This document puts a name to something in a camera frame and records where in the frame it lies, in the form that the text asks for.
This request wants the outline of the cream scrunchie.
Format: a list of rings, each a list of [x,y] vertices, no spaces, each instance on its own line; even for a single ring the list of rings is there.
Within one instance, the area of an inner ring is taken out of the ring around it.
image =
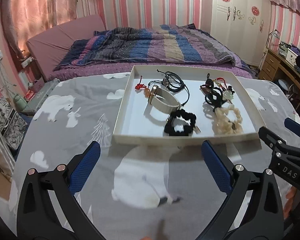
[[[242,134],[242,116],[240,110],[230,104],[228,107],[215,109],[215,130],[218,135]]]

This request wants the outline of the black cord jade pendant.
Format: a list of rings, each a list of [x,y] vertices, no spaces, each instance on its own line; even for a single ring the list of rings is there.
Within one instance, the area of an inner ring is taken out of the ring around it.
[[[228,86],[223,91],[223,101],[228,101],[229,103],[232,103],[232,100],[234,98],[235,91],[233,90],[232,86]]]

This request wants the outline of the brown stone pendant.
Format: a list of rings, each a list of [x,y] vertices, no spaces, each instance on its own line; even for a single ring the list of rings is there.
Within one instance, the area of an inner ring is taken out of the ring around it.
[[[214,82],[210,78],[210,73],[207,74],[206,81],[203,85],[200,85],[200,90],[204,93],[207,94],[208,92],[211,92],[212,89],[214,88]]]

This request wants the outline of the black scrunchie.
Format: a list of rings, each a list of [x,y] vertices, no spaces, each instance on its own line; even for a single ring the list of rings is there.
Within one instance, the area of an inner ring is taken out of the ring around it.
[[[169,115],[164,133],[170,137],[188,137],[194,132],[196,120],[195,114],[184,109],[176,110]]]

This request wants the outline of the orange gourd pendant red knot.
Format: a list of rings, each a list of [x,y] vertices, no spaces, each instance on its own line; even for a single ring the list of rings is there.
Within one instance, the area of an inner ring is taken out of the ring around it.
[[[149,87],[147,85],[145,85],[144,83],[142,83],[142,75],[140,76],[139,83],[137,83],[135,86],[135,90],[137,92],[143,91],[143,94],[146,98],[149,98],[149,96],[150,96],[151,91],[150,91]]]

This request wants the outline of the wooden desk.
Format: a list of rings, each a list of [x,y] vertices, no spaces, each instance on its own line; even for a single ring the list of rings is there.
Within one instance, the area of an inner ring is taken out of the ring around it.
[[[296,110],[300,110],[300,74],[287,60],[268,49],[258,78],[273,83],[285,81],[288,87],[288,99]]]

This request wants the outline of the desk lamp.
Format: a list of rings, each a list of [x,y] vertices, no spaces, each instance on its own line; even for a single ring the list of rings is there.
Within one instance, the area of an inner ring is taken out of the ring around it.
[[[271,31],[268,34],[268,38],[267,38],[267,42],[266,42],[266,48],[269,48],[271,39],[273,37],[276,38],[276,39],[280,39],[280,32],[277,29],[275,29],[274,31]]]

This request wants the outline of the white cardboard tray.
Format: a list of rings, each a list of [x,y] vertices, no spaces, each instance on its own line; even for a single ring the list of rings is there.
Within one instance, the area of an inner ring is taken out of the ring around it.
[[[185,103],[184,109],[196,115],[198,132],[193,132],[188,137],[170,137],[164,135],[164,126],[168,115],[148,104],[143,92],[137,92],[135,86],[142,75],[145,85],[152,80],[162,80],[164,72],[171,71],[179,75],[187,85],[189,91],[181,91],[175,98]],[[206,81],[207,74],[212,79],[222,77],[227,85],[235,91],[232,103],[240,110],[242,116],[242,134],[218,135],[215,130],[216,116],[211,106],[205,102],[205,95],[200,90],[200,85]],[[125,93],[121,101],[113,139],[118,144],[127,145],[162,145],[162,146],[187,146],[200,145],[204,140],[214,144],[240,142],[258,139],[258,130],[264,126],[264,120],[254,105],[249,94],[240,83],[239,79],[231,72],[193,67],[166,66],[157,73],[147,72],[144,65],[134,66],[127,81]]]

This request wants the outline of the grey bear print blanket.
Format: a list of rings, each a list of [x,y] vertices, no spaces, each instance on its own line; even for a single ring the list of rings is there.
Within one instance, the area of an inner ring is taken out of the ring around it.
[[[34,115],[13,175],[10,208],[16,210],[29,169],[53,170],[92,141],[101,156],[78,204],[107,239],[197,236],[224,199],[200,155],[200,147],[120,145],[113,138],[125,91],[130,93],[122,134],[163,135],[166,114],[136,92],[138,76],[116,73],[59,83]]]

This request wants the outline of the striped purple blue quilt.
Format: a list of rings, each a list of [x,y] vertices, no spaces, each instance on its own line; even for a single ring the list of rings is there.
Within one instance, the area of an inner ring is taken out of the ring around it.
[[[208,33],[187,25],[117,27],[75,41],[55,70],[106,63],[176,63],[235,67],[241,59]]]

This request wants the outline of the grey storage bag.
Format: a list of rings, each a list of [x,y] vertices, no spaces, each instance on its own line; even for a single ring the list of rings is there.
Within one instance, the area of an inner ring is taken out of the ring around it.
[[[36,93],[35,96],[27,103],[27,106],[22,113],[26,115],[34,115],[59,83],[59,79],[53,79],[52,81],[45,83],[39,92]]]

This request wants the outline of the white wardrobe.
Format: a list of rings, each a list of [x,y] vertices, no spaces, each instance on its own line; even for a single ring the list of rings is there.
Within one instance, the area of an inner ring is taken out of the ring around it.
[[[210,34],[245,63],[258,67],[270,27],[270,0],[212,0]]]

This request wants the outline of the purple mattress bed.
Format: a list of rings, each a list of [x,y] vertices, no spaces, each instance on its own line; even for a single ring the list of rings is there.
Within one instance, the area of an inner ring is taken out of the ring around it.
[[[74,77],[84,77],[93,75],[116,74],[131,72],[137,63],[108,63],[108,64],[93,64],[89,66],[67,66],[64,69],[54,70],[47,74],[47,81],[59,79],[61,81],[70,80]],[[207,68],[221,71],[232,72],[235,76],[253,78],[251,69],[243,62],[242,67],[234,67],[229,63],[221,64],[219,66],[201,66],[201,65],[182,65],[182,64],[141,64],[147,69],[147,72],[157,73],[157,69],[163,71],[166,66],[172,67],[193,67],[193,68]]]

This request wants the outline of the pink curtain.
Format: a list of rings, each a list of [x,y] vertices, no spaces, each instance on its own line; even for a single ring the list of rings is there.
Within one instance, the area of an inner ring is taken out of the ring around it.
[[[30,54],[26,42],[76,18],[77,0],[1,0],[1,20],[7,42],[19,60]]]

